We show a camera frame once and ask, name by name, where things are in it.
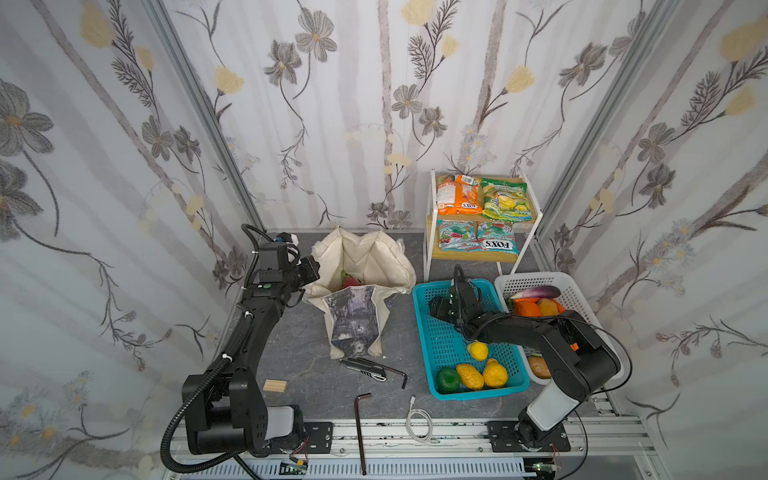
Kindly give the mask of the pink dragon fruit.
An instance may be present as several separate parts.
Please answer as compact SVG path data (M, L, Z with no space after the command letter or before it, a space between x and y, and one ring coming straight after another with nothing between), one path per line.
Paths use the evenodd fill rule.
M349 287L362 286L363 285L363 283L360 280L358 280L353 275L350 275L345 270L341 271L341 281L342 281L342 283L341 283L341 288L342 289L349 288Z

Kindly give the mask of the cream canvas tote bag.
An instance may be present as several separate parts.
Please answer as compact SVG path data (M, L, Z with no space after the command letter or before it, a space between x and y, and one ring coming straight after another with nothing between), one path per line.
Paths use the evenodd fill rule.
M305 301L323 313L330 358L380 357L386 300L409 294L417 280L404 243L383 231L356 235L338 227L315 243L312 256L320 278L306 288ZM342 289L342 270L363 285Z

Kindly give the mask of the orange candy bag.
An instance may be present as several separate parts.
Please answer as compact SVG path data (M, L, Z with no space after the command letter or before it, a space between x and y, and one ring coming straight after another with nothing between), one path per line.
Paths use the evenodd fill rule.
M479 215L483 210L480 182L468 175L437 178L436 203L439 215Z

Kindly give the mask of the green yellow candy bag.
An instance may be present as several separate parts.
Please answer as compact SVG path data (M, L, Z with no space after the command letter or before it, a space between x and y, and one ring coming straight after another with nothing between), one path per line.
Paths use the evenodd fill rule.
M526 183L482 178L480 186L483 195L483 216L508 222L527 222L533 219Z

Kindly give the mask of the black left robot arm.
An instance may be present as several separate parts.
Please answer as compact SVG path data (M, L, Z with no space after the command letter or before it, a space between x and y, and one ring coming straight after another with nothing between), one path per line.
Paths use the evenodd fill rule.
M185 380L182 404L162 436L160 460L168 470L191 474L239 461L246 452L264 457L306 444L300 408L268 406L257 369L292 295L318 278L317 261L288 240L257 247L234 330L206 371Z

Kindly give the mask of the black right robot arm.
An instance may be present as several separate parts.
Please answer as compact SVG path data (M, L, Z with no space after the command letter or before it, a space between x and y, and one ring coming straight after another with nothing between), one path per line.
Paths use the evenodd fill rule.
M487 310L479 290L459 265L448 293L430 300L428 312L466 341L520 345L542 354L551 383L521 411L515 426L517 442L531 451L548 445L568 415L621 368L610 343L597 334L597 326L578 312L531 318Z

